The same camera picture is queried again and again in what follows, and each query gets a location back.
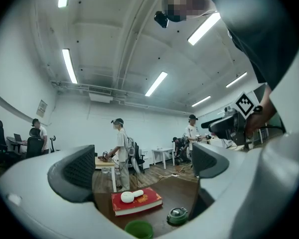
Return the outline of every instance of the white wall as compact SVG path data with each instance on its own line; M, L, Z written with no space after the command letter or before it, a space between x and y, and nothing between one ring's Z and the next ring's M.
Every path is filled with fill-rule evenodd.
M117 130L111 120L122 118L124 128L141 149L171 147L174 136L181 137L187 116L177 117L122 105L90 102L88 97L58 96L48 135L55 135L55 149L94 144L101 154L116 146Z
M22 140L29 138L29 131L32 128L32 119L18 112L16 109L9 107L5 101L0 98L0 120L3 122L4 137L8 149L12 151L11 142L6 137L14 137L13 134L20 134ZM21 152L26 151L25 147L21 147Z
M25 115L35 118L41 100L47 103L48 124L56 91L41 67L30 28L29 0L12 7L0 24L0 97Z
M5 137L19 133L27 139L40 101L47 103L44 117L38 117L43 124L49 123L55 106L56 90L33 42L30 7L29 0L21 0L0 24L0 120Z
M210 98L210 100L209 100L210 104L204 106L204 103L203 103L202 104L203 107L201 109L197 110L195 112L195 115L197 117L200 117L207 113L210 113L217 109L220 109L220 108L226 106L227 104L235 101L242 92L249 93L249 92L253 91L254 89L258 88L260 85L261 84L259 84L256 79L252 79L250 81L244 82L244 84L242 84L242 85L236 85L236 86L232 85L230 87L230 88L232 88L232 90L230 90L231 92L229 92L226 96L221 97L217 100L213 100L212 98Z

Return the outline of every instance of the wooden floor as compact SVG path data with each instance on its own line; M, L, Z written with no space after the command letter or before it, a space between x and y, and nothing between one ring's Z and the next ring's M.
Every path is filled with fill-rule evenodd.
M172 160L166 161L166 170L164 170L163 163L151 165L145 169L145 173L133 175L133 170L130 170L130 190L134 191L137 188L145 187L156 183L159 180L165 180L172 173L179 175L181 179L197 182L197 178L193 174L191 164L173 166ZM96 170L93 174L93 192L94 193L110 193L113 192L111 173L104 174L100 170ZM119 177L116 175L116 182L120 183Z

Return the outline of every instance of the khaki pants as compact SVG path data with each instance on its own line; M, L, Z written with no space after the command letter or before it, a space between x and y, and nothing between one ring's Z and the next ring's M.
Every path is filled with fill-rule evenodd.
M122 185L121 191L130 190L130 174L128 162L120 162L120 181Z

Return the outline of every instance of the red book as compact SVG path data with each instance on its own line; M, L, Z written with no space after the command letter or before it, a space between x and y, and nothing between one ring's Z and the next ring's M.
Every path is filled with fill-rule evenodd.
M138 213L163 204L162 197L152 188L148 187L142 190L144 191L144 194L134 198L134 201L128 204L122 202L122 193L113 193L112 205L115 216Z

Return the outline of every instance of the black office chair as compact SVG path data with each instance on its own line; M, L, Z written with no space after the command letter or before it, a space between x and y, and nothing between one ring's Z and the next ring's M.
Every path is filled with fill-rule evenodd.
M12 166L21 160L21 155L13 151L8 151L8 147L4 139L3 123L0 120L0 163L3 166Z
M51 153L53 153L54 152L53 142L56 140L55 135L53 136L53 138L50 138L50 140L51 140L51 146L52 146L52 148L50 150L51 150Z
M30 137L27 141L27 149L25 158L37 157L42 154L42 147L44 144L44 140L40 138L40 129L31 128Z
M140 168L140 171L142 173L145 173L144 169L143 169L143 163L145 162L143 160L144 156L145 155L141 155L142 156L142 159L140 159L140 147L137 145L137 143L135 143L135 160L136 160L136 163L138 164L139 168ZM129 157L129 164L132 163L132 157Z

